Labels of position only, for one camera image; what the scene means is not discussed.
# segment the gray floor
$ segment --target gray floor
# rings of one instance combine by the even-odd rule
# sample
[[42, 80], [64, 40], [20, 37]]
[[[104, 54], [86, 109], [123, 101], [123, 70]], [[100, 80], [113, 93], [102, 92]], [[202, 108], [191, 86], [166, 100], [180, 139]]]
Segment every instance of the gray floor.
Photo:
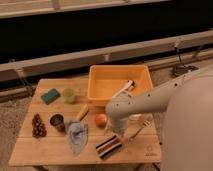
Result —
[[[203, 61], [196, 63], [197, 66], [206, 66], [213, 63], [213, 60]], [[172, 79], [171, 68], [161, 69], [151, 72], [152, 80], [155, 86], [167, 82]], [[24, 120], [25, 113], [30, 104], [30, 98], [23, 98], [19, 100], [12, 100], [0, 104], [0, 170], [1, 171], [33, 171], [32, 167], [9, 167], [8, 160], [12, 153], [16, 137], [20, 130], [21, 124]], [[159, 139], [161, 140], [161, 129], [163, 122], [163, 113], [154, 114], [157, 132]], [[84, 166], [70, 166], [70, 167], [47, 167], [51, 171], [62, 170], [93, 170], [93, 171], [131, 171], [134, 170], [137, 165], [84, 165]], [[140, 171], [155, 171], [151, 164], [145, 164], [140, 167]]]

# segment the fork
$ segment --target fork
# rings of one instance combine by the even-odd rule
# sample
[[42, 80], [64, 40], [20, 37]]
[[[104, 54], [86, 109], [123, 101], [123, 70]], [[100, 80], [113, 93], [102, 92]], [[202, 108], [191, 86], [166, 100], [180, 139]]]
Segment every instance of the fork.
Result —
[[141, 127], [133, 134], [129, 137], [129, 141], [133, 141], [135, 139], [135, 137], [141, 132], [141, 130], [147, 126], [149, 126], [153, 121], [152, 117], [148, 117], [147, 120], [145, 120], [143, 122], [143, 124], [141, 125]]

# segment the blue sponge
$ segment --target blue sponge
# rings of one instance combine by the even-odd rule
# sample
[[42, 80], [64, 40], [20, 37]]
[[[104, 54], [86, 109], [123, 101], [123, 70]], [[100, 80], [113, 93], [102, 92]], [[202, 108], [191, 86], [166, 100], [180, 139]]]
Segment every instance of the blue sponge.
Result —
[[43, 94], [41, 96], [41, 99], [46, 103], [47, 105], [56, 100], [58, 97], [60, 97], [60, 93], [55, 89], [51, 89], [47, 93]]

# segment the orange tub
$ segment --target orange tub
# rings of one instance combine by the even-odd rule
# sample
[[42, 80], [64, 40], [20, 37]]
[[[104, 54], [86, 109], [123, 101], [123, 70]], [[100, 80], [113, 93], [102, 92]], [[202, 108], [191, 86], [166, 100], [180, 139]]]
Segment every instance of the orange tub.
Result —
[[88, 99], [94, 106], [105, 106], [128, 80], [135, 81], [133, 96], [153, 88], [145, 65], [93, 65], [89, 72]]

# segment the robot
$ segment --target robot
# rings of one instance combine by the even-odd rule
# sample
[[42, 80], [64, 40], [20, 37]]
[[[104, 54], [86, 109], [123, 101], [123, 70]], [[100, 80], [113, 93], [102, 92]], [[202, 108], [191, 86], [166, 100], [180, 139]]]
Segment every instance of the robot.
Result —
[[213, 65], [132, 97], [121, 91], [106, 105], [108, 127], [123, 134], [130, 115], [166, 112], [162, 171], [213, 170]]

